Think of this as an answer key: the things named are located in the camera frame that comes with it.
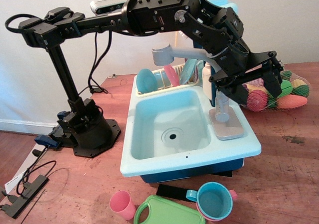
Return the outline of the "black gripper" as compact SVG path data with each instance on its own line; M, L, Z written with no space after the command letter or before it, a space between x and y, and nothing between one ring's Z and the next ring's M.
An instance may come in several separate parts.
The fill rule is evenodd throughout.
M209 81L236 103L247 104L248 91L242 85L258 78L263 79L264 87L273 98L282 93L280 72L283 65L276 51L254 53L244 43L212 43L208 53L221 68Z

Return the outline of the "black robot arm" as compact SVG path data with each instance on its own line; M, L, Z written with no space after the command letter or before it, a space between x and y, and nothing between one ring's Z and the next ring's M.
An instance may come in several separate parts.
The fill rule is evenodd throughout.
M248 100L244 83L258 78L273 97L282 92L280 73L284 66L276 52L251 52L242 38L243 23L236 12L208 0L124 0L89 18L58 7L45 18L14 15L5 27L21 34L28 46L48 52L71 108L49 137L73 148L77 156L95 157L105 152L114 146L121 131L114 120L103 117L93 100L80 97L60 47L66 39L105 31L139 37L181 31L198 48L162 48L153 54L157 66L169 65L176 57L203 60L215 70L210 83L239 104Z

